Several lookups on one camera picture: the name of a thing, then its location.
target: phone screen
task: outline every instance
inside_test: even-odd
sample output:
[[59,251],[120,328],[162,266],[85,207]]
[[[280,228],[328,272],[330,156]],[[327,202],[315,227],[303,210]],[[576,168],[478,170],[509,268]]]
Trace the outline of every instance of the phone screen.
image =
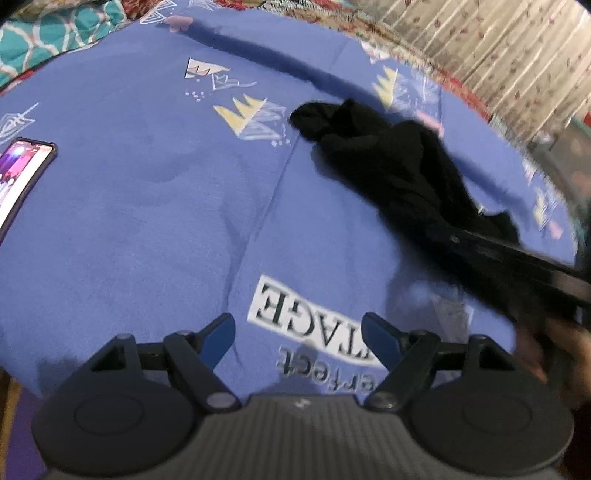
[[49,145],[17,140],[0,157],[0,226],[35,172],[51,154]]

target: floral curtain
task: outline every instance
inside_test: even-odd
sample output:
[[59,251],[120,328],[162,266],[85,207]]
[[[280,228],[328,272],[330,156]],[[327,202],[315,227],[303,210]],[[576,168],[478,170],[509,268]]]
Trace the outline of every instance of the floral curtain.
[[522,140],[591,102],[591,15],[575,0],[352,0],[471,88]]

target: phone case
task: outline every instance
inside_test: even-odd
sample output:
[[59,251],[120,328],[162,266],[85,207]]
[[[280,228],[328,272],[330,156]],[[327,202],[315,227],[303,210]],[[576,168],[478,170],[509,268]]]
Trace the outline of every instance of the phone case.
[[6,217],[6,220],[4,221],[2,226],[0,226],[0,245],[2,244],[2,241],[4,240],[4,237],[5,237],[6,233],[8,232],[8,229],[12,225],[12,222],[14,221],[18,211],[20,210],[22,203],[25,201],[25,199],[27,198],[27,195],[29,194],[31,189],[35,186],[35,184],[37,183],[37,180],[43,174],[43,172],[48,167],[48,165],[53,161],[54,158],[57,157],[57,152],[58,152],[57,145],[55,145],[55,143],[44,142],[41,140],[34,140],[31,138],[16,137],[10,142],[10,145],[7,146],[6,149],[3,150],[2,154],[0,154],[0,157],[4,154],[4,152],[6,152],[16,142],[29,142],[34,145],[47,145],[48,147],[51,147],[51,153],[47,156],[47,158],[43,161],[43,163],[35,171],[35,174],[32,176],[31,180],[29,180],[29,182],[27,183],[27,185],[25,186],[25,188],[23,189],[21,194],[18,196],[17,201],[12,206],[12,209],[10,210],[10,213]]

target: bed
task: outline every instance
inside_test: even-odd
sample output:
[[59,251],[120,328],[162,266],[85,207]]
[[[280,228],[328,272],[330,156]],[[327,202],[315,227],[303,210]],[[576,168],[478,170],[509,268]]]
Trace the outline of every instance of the bed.
[[0,247],[0,365],[47,395],[118,333],[159,341],[223,312],[236,341],[216,372],[243,399],[364,398],[385,375],[359,331],[367,311],[512,349],[511,325],[425,264],[289,124],[304,102],[346,98],[436,129],[483,211],[509,210],[525,246],[573,261],[552,185],[421,72],[317,25],[164,0],[2,98],[2,145],[22,135],[60,153]]

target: smartphone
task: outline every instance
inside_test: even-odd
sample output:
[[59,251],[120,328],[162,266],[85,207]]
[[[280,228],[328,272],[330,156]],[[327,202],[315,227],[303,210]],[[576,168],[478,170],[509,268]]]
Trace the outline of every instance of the smartphone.
[[57,156],[53,143],[18,137],[0,155],[0,242],[43,171]]

